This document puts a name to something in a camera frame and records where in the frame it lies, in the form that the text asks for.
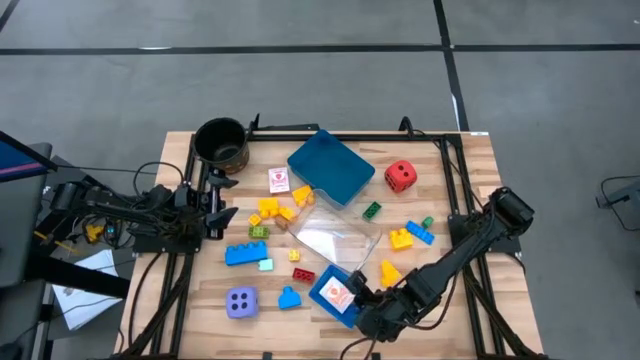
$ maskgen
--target small card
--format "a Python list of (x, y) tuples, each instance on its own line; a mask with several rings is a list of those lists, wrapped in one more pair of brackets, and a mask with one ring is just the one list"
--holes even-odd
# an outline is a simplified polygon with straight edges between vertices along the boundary
[(320, 295), (341, 314), (347, 310), (355, 298), (355, 295), (353, 295), (340, 280), (333, 276), (324, 284), (322, 289), (320, 289)]
[(272, 194), (289, 191), (289, 171), (287, 168), (269, 169), (269, 191)]

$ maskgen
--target computer monitor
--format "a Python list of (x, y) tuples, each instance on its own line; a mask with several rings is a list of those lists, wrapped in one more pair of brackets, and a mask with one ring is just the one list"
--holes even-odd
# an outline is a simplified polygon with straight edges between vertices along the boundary
[(57, 169), (51, 160), (0, 131), (0, 183)]

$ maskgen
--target black cup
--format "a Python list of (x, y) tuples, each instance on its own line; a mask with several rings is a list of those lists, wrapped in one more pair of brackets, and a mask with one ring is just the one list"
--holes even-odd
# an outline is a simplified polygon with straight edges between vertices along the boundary
[(196, 132), (193, 141), (194, 153), (204, 163), (237, 173), (249, 162), (249, 147), (244, 126), (231, 118), (216, 118), (207, 121)]

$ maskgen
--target purple die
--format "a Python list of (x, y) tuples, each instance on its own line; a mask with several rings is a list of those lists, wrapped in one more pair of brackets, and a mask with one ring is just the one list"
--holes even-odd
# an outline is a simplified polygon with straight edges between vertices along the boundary
[(227, 292), (227, 316), (231, 319), (258, 315), (258, 289), (240, 286)]

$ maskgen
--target gray floor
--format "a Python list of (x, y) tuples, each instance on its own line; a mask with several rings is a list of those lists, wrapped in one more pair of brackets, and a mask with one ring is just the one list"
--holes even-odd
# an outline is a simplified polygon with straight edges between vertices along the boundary
[[(445, 10), (454, 44), (640, 43), (633, 0), (447, 0)], [(21, 0), (0, 33), (0, 48), (394, 42), (439, 42), (430, 1)], [(636, 359), (640, 239), (593, 198), (603, 178), (640, 172), (640, 52), (456, 63), (471, 130), (492, 134), (504, 182), (537, 210), (522, 244), (546, 352)], [(2, 130), (24, 142), (124, 168), (156, 160), (166, 131), (217, 116), (362, 130), (407, 115), (424, 130), (457, 129), (440, 53), (2, 56), (0, 109)], [(130, 190), (127, 175), (95, 175)], [(121, 312), (56, 341), (54, 359), (107, 356)], [(60, 328), (54, 337), (70, 335)]]

